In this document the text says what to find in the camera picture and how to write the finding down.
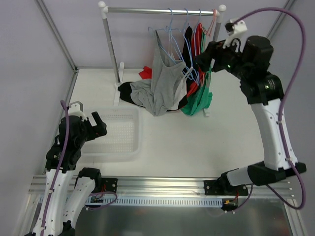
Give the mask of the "light blue wire hanger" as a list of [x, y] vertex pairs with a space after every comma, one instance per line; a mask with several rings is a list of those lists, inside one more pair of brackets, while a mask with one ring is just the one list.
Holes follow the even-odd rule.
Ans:
[[[184, 61], [184, 58], [182, 56], [182, 54], [180, 54], [180, 48], [178, 46], [178, 43], [176, 41], [176, 39], [174, 38], [172, 32], [173, 30], [177, 30], [179, 31], [180, 33], [183, 33], [182, 36], [183, 36], [183, 39], [184, 41], [186, 42], [187, 46], [188, 46], [188, 42], [187, 40], [185, 39], [185, 36], [184, 36], [184, 32], [182, 32], [184, 29], [185, 29], [185, 25], [187, 24], [187, 21], [184, 23], [184, 28], [183, 29], [173, 29], [172, 28], [172, 23], [173, 23], [173, 19], [174, 19], [174, 11], [171, 9], [171, 8], [168, 8], [169, 12], [170, 12], [170, 15], [171, 15], [171, 20], [169, 22], [169, 25], [166, 25], [165, 28], [160, 28], [160, 29], [155, 29], [155, 28], [152, 28], [152, 27], [148, 27], [148, 31], [152, 32], [153, 31], [164, 31], [168, 34], [168, 45], [167, 45], [167, 54], [170, 56], [170, 58], [175, 62], [175, 57], [173, 55], [173, 50], [176, 52], [177, 56], [178, 56], [178, 60], [180, 61]], [[188, 79], [191, 79], [193, 80], [193, 75], [191, 73], [191, 71], [193, 70], [193, 67], [185, 67], [186, 69], [183, 70], [183, 74], [184, 74], [184, 78], [188, 78]]]

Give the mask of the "grey tank top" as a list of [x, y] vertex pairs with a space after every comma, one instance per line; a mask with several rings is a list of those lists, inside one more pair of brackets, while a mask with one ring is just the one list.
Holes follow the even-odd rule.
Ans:
[[174, 104], [175, 82], [182, 72], [185, 63], [175, 62], [162, 47], [157, 31], [153, 33], [154, 57], [152, 78], [130, 84], [133, 102], [144, 107], [153, 116], [162, 116]]

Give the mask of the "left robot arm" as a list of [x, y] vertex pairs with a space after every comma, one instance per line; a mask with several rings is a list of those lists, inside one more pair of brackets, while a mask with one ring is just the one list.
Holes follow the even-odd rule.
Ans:
[[107, 134], [107, 125], [98, 112], [93, 112], [92, 117], [95, 125], [74, 113], [61, 119], [59, 133], [46, 155], [45, 193], [31, 236], [75, 235], [76, 223], [88, 196], [102, 188], [100, 170], [83, 168], [72, 194], [68, 194], [81, 148], [86, 142]]

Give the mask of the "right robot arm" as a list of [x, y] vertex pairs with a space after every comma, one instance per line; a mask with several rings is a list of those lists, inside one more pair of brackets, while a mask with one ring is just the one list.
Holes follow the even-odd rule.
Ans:
[[222, 173], [210, 186], [226, 195], [247, 184], [262, 186], [305, 173], [306, 164], [299, 162], [291, 149], [284, 126], [284, 112], [280, 111], [284, 92], [278, 76], [268, 67], [274, 48], [270, 40], [262, 36], [250, 36], [243, 51], [237, 50], [236, 42], [229, 47], [224, 41], [212, 41], [203, 53], [195, 58], [202, 71], [225, 70], [240, 80], [240, 89], [258, 123], [264, 150], [264, 160], [247, 167]]

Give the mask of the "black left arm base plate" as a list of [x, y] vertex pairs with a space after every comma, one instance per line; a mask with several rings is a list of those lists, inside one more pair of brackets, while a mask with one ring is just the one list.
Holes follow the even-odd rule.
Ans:
[[117, 192], [118, 179], [111, 177], [103, 177], [101, 179], [101, 190], [103, 192]]

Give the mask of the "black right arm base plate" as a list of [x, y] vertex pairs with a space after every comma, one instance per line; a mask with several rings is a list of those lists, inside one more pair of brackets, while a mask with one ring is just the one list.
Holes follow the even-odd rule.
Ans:
[[219, 179], [204, 180], [204, 192], [206, 196], [247, 196], [248, 188], [245, 185], [232, 186]]

